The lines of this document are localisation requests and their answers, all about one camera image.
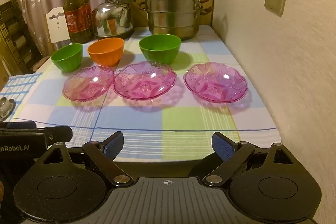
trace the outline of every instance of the green bowl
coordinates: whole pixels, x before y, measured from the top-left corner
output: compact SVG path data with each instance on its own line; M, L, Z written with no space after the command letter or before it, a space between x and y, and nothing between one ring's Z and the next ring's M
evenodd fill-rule
M171 34L154 34L141 39L139 47L147 60L169 65L179 53L181 42Z
M83 57L83 45L76 43L60 48L51 56L52 62L62 72L72 72L79 68Z

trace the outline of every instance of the metal kettle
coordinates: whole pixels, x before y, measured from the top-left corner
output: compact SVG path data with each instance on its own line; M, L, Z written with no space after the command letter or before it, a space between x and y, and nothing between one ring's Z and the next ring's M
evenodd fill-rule
M92 25L98 39L129 38L133 31L130 2L135 0L105 0L92 11Z

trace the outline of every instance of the orange bowl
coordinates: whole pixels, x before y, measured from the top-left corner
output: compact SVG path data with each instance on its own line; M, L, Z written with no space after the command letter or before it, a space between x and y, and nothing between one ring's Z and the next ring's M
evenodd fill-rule
M112 67L123 55L125 41L117 37L98 40L87 48L91 59L97 64Z

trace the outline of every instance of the checkered tablecloth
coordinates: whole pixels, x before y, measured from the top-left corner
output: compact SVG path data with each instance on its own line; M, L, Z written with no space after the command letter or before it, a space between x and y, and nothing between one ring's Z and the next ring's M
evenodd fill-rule
M144 61L138 42L150 35L137 29L125 43L117 71ZM84 45L83 66L92 65ZM113 89L93 102L71 102L62 88L69 75L50 64L16 110L12 121L35 121L39 127L70 125L68 146L89 140L102 141L122 131L125 145L119 161L175 161L200 159L213 152L211 136L219 131L234 141L245 140L260 147L280 142L279 132L265 105L248 81L247 95L231 104L213 104L195 97L184 85L183 74L196 63L218 62L246 74L209 26L201 26L193 39L184 41L171 67L178 79L166 94L152 101L131 101Z
M42 73L33 73L29 75L15 75L9 77L8 82L0 91L0 98L6 97L8 100L13 99L16 105L12 114L6 118L6 121L11 120L25 96L41 75Z

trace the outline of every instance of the black device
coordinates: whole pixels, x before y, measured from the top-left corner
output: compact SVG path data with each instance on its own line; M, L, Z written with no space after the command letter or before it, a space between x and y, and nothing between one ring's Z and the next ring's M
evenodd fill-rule
M69 126L36 128L34 122L4 122L0 125L0 161L39 158L48 146L71 138Z
M217 132L214 170L201 161L199 175L136 181L113 163L123 143L116 132L81 148L53 144L14 188L21 222L314 223L320 187L280 143L259 148Z

